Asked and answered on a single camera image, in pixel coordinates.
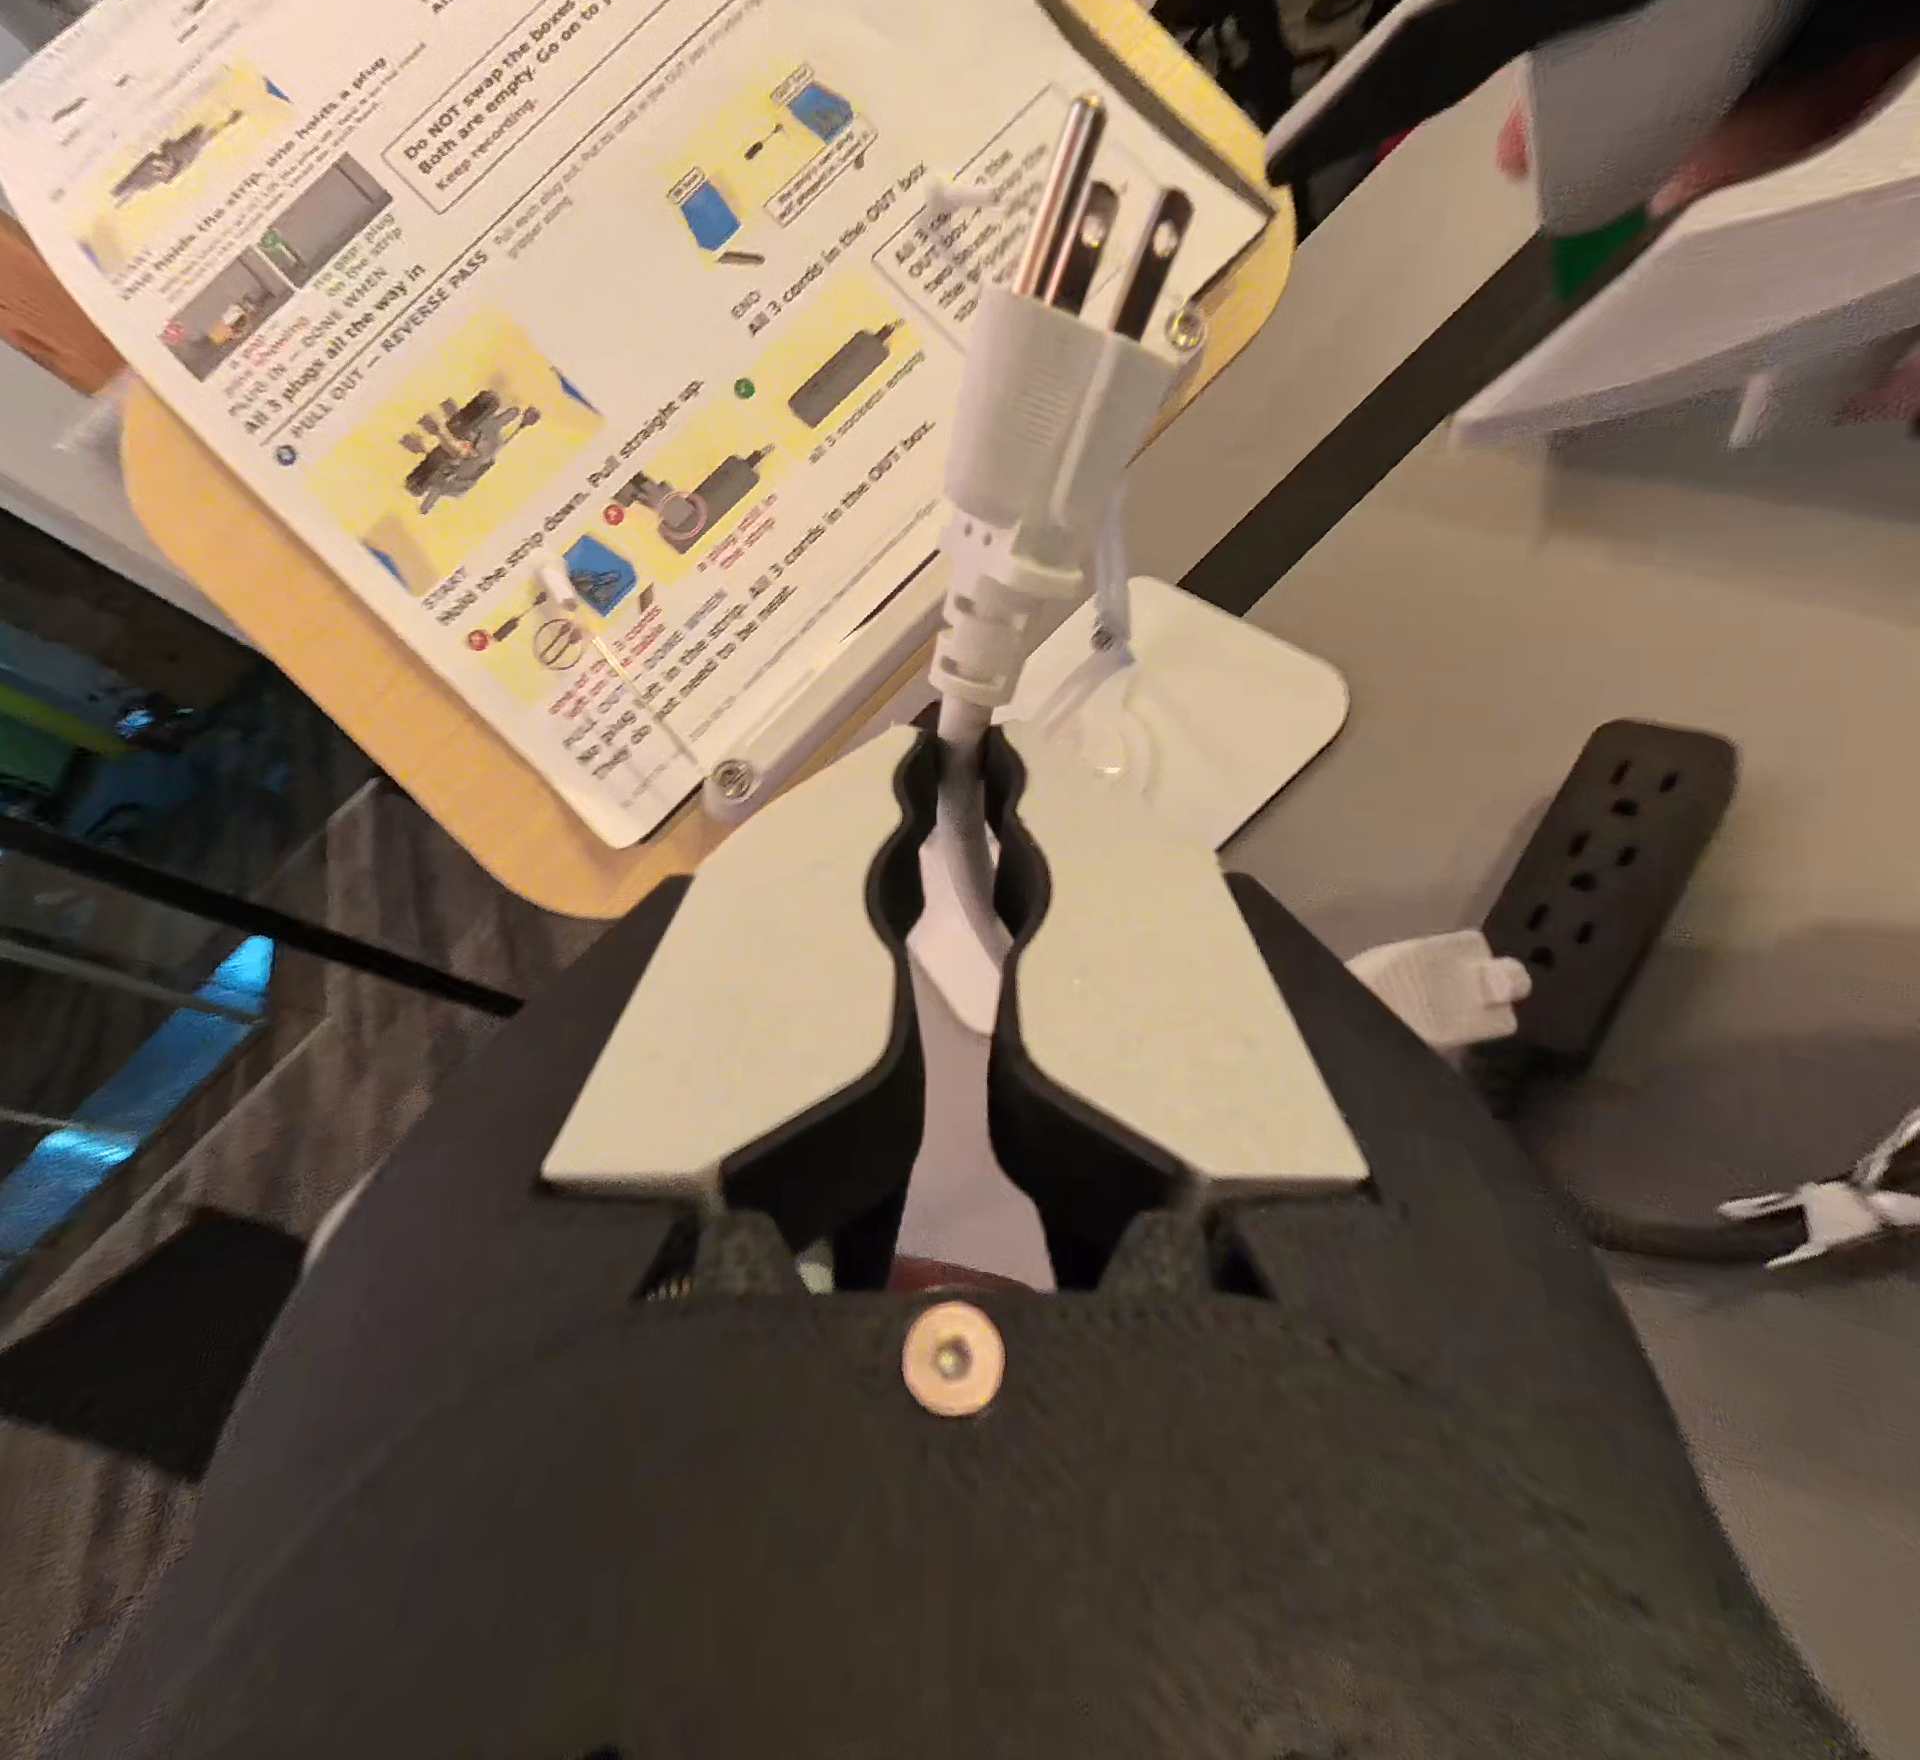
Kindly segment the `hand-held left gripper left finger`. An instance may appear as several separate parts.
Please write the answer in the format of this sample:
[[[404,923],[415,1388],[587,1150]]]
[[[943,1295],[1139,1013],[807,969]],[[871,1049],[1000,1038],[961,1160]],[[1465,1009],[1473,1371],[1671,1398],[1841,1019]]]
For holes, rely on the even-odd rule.
[[[837,1237],[925,1140],[908,959],[940,742],[899,725],[789,789],[688,878],[540,1164],[588,1198]]]

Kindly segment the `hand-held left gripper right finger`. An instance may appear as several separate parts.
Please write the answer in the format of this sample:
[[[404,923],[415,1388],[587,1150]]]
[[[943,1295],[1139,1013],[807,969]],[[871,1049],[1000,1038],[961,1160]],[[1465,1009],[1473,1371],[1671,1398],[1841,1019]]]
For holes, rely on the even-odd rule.
[[[1365,1193],[1365,1148],[1214,851],[1029,727],[998,727],[980,775],[1010,937],[988,1138],[1046,1249]]]

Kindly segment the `black power strip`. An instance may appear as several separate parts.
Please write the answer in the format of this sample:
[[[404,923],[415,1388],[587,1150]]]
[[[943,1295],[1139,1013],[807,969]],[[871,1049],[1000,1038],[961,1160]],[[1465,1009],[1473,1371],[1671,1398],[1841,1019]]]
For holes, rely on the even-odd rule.
[[[1707,859],[1733,805],[1733,740],[1644,718],[1601,725],[1512,863],[1480,932],[1524,969],[1504,1074],[1581,1076]]]

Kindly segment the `person's right hand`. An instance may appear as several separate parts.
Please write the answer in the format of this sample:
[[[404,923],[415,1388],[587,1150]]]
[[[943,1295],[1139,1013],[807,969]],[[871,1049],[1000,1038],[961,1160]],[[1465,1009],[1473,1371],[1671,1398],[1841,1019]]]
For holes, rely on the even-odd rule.
[[[1809,73],[1756,86],[1681,158],[1646,204],[1664,220],[1833,144],[1918,63],[1918,37],[1863,44]]]

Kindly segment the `printed instruction sheet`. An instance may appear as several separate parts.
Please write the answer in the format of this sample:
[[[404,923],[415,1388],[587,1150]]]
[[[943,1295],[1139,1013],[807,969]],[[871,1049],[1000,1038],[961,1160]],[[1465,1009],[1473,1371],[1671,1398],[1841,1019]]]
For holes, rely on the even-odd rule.
[[[1074,98],[1150,329],[1270,227],[1051,0],[101,0],[4,197],[137,377],[602,845],[933,556]]]

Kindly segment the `brown cardboard box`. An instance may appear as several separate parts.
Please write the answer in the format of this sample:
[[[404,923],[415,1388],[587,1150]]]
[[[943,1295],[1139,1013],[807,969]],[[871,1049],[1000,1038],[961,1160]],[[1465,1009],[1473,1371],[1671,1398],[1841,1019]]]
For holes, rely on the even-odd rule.
[[[9,211],[2,212],[2,343],[86,398],[104,395],[127,368]]]

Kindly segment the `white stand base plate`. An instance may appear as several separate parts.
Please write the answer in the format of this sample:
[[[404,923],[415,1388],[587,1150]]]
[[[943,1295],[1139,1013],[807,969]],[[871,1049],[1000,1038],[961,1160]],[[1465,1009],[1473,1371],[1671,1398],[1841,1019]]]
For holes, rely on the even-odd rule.
[[[1223,851],[1339,739],[1331,662],[1160,578],[1091,598],[1029,658],[1000,718]]]

